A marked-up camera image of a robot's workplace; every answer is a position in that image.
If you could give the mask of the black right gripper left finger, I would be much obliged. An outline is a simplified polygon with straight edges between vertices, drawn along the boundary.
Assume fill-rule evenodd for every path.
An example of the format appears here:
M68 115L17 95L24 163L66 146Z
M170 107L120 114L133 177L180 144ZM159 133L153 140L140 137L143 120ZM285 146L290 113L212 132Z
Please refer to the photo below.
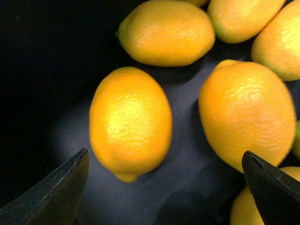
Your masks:
M2 225L77 225L89 152L82 149L0 210Z

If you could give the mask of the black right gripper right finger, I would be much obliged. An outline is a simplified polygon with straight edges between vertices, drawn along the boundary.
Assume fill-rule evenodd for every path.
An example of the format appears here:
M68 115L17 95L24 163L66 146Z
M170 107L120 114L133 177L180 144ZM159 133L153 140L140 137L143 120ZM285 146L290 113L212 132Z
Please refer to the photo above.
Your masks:
M266 225L300 223L300 182L256 154L246 151L242 169Z

